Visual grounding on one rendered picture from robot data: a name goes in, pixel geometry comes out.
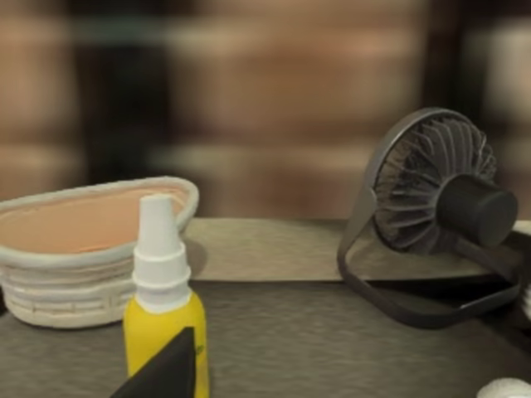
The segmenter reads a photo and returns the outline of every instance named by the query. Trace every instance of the blurred background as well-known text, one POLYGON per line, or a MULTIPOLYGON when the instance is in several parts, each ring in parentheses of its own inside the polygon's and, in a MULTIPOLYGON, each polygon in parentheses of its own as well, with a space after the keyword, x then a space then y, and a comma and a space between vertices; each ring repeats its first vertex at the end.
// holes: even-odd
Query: blurred background
POLYGON ((443 106, 531 217, 521 0, 2 0, 0 200, 185 177, 200 216, 343 218, 378 140, 443 106))

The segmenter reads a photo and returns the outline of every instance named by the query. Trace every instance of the bottle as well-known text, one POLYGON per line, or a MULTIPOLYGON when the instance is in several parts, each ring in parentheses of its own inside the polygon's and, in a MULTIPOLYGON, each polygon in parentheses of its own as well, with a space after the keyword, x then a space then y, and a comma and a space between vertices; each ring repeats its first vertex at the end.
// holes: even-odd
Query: bottle
POLYGON ((184 328, 191 327, 196 351, 194 398, 208 398, 205 310, 188 285, 191 271, 172 204, 166 194, 140 199, 133 271, 136 294, 124 314, 128 375, 133 376, 184 328))

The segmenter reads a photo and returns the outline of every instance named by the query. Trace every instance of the white object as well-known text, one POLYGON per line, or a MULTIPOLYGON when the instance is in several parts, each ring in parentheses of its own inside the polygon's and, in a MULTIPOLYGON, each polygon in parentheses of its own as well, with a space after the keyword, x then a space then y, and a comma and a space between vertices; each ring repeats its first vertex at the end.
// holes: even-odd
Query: white object
POLYGON ((7 309, 23 322, 52 328, 121 320, 135 289, 139 199, 160 192, 172 197, 174 225, 183 231, 199 195, 194 184, 176 177, 0 203, 0 278, 7 309))
POLYGON ((483 387, 477 398, 531 398, 531 385, 519 379, 498 379, 483 387))
POLYGON ((135 298, 149 313, 186 305, 192 295, 184 243, 173 222, 173 200, 154 194, 140 200, 139 238, 134 248, 135 298))

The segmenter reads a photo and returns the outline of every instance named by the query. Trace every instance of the fan grille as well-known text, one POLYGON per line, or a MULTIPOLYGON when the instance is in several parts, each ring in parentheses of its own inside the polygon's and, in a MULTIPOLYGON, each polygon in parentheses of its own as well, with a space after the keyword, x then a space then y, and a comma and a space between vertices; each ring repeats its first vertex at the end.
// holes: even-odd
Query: fan grille
POLYGON ((436 201, 453 177, 468 174, 492 181, 496 160, 485 134, 450 115, 413 124, 388 151, 373 187, 378 209, 373 221, 394 250, 446 251, 457 235, 436 220, 436 201))

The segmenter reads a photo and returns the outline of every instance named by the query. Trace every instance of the fan stand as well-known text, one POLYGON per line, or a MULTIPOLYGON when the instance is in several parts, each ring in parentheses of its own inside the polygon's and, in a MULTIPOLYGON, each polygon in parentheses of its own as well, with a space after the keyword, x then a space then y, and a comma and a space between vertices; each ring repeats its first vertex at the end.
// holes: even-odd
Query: fan stand
POLYGON ((386 158, 387 153, 390 148, 392 148, 393 144, 402 136, 403 132, 406 131, 408 127, 426 117, 427 114, 433 113, 451 114, 454 117, 467 120, 464 116, 447 109, 423 109, 411 114, 389 131, 378 145, 372 160, 368 165, 362 190, 358 195, 352 215, 348 220, 337 253, 339 273, 347 286, 384 312, 388 317, 414 328, 425 329, 446 328, 499 308, 514 301, 519 295, 521 286, 521 278, 518 269, 510 269, 509 267, 500 264, 499 261, 491 258, 484 249, 470 243, 468 240, 460 240, 455 247, 455 251, 459 255, 462 255, 499 275, 501 278, 511 283, 511 286, 497 293, 476 299, 470 303, 462 304, 459 308, 449 309, 444 313, 420 313, 403 307, 381 294, 378 289, 374 288, 370 283, 359 278, 348 269, 348 253, 362 234, 364 228, 367 227, 369 223, 373 222, 373 216, 378 207, 378 201, 373 186, 376 182, 382 161, 386 158))

